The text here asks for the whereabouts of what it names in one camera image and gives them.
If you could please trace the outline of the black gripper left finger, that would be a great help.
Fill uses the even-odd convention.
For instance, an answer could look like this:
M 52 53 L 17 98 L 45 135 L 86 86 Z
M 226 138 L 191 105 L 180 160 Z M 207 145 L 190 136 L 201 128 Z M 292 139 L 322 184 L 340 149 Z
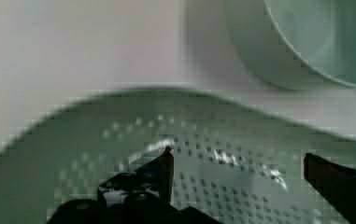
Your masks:
M 102 183 L 97 189 L 97 200 L 103 206 L 112 206 L 123 203 L 131 193 L 145 191 L 170 203 L 173 181 L 174 156 L 172 147 L 167 146 L 159 157 L 133 172 L 119 173 Z

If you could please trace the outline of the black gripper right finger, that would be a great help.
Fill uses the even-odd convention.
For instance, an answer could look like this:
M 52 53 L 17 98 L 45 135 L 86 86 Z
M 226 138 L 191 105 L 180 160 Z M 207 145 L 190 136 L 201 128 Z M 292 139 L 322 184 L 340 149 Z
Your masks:
M 307 153 L 304 178 L 349 224 L 356 224 L 356 169 Z

